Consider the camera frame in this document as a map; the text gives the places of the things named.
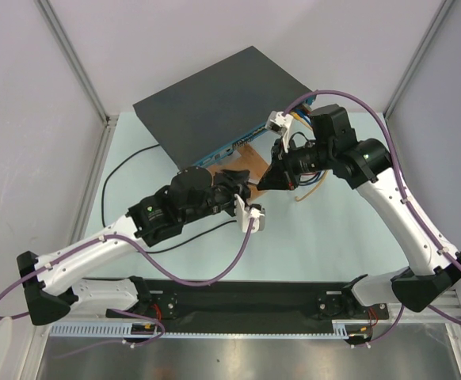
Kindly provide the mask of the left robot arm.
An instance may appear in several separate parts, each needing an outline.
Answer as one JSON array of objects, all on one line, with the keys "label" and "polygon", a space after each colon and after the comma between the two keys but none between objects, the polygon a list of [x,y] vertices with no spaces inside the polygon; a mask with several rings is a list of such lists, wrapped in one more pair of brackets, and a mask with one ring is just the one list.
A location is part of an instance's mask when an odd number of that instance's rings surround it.
[{"label": "left robot arm", "polygon": [[67,316],[82,301],[72,288],[79,280],[132,251],[145,253],[176,237],[189,223],[226,212],[246,235],[259,231],[264,213],[249,202],[249,177],[247,170],[211,174],[189,167],[93,236],[42,256],[20,254],[17,266],[31,322],[47,325]]}]

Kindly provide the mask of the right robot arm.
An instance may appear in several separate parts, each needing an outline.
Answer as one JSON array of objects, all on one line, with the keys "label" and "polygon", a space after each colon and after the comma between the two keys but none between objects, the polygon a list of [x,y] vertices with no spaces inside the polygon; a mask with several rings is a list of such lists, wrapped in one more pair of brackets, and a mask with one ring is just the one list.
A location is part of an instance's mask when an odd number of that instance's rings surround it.
[{"label": "right robot arm", "polygon": [[314,137],[296,146],[294,117],[270,113],[265,127],[279,138],[258,190],[291,191],[303,175],[321,171],[344,180],[374,208],[408,261],[398,272],[362,275],[349,283],[351,292],[341,299],[344,313],[362,317],[381,302],[399,302],[416,313],[431,307],[461,279],[461,250],[421,210],[393,164],[392,151],[378,139],[358,140],[344,108],[331,104],[315,109],[309,118]]}]

